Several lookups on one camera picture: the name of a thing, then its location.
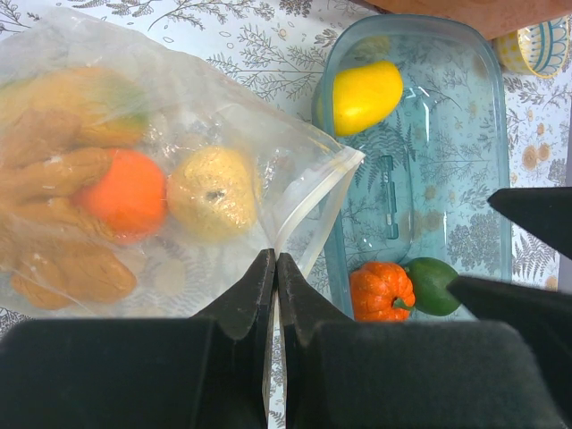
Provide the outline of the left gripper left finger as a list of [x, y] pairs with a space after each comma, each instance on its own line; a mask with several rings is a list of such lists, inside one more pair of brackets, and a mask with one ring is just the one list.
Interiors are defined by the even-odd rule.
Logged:
[[1, 341], [4, 428], [264, 428], [275, 255], [188, 318], [52, 319]]

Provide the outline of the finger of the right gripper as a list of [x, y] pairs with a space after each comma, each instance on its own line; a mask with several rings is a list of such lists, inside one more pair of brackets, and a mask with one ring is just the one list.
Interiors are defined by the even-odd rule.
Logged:
[[502, 321], [524, 332], [541, 331], [571, 338], [571, 296], [484, 278], [459, 276], [448, 292], [479, 319]]
[[498, 213], [571, 258], [571, 188], [498, 189], [488, 198]]

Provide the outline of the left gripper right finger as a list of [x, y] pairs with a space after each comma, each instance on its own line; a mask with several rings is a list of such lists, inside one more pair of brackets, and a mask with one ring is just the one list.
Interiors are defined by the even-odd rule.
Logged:
[[502, 321], [358, 323], [277, 262], [289, 428], [568, 428], [571, 338]]

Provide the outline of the small orange pumpkin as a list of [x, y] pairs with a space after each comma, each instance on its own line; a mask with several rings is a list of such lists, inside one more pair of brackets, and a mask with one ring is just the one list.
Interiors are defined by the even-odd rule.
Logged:
[[411, 280], [394, 263], [365, 263], [349, 276], [349, 289], [359, 322], [402, 322], [416, 303]]

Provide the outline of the pale yellow lemon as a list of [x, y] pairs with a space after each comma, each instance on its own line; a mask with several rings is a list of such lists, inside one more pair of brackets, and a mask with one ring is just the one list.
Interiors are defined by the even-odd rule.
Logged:
[[261, 193], [262, 180], [251, 159], [221, 146], [192, 152], [166, 185], [172, 216], [203, 242], [226, 241], [252, 228]]

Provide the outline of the orange fruit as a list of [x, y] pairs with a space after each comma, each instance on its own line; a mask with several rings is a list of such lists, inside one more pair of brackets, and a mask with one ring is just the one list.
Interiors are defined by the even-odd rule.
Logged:
[[156, 233], [167, 216], [166, 176], [147, 155], [110, 148], [108, 172], [77, 191], [72, 202], [111, 228], [119, 240], [136, 242]]

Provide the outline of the brown fried chicken piece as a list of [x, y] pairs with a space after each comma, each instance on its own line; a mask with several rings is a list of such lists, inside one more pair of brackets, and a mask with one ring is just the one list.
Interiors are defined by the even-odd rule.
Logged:
[[112, 165], [101, 147], [80, 147], [80, 118], [28, 109], [1, 133], [1, 270], [32, 306], [113, 304], [135, 275], [112, 250], [116, 234], [72, 203]]

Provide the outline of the clear zip top bag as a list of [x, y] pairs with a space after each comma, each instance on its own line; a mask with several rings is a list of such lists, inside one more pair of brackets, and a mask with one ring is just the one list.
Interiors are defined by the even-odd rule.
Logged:
[[1, 43], [1, 304], [183, 317], [262, 249], [309, 273], [363, 157], [194, 55], [49, 13]]

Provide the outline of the yellow mango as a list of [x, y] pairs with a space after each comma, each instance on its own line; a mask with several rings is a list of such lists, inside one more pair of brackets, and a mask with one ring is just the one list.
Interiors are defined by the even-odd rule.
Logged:
[[339, 72], [333, 83], [333, 122], [337, 136], [358, 134], [396, 108], [404, 84], [397, 66], [379, 61]]

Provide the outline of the orange green mango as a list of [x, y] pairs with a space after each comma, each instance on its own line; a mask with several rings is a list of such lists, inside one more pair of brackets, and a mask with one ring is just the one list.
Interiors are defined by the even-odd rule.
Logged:
[[64, 68], [1, 85], [3, 126], [29, 109], [76, 115], [84, 146], [133, 147], [149, 126], [143, 88], [102, 67]]

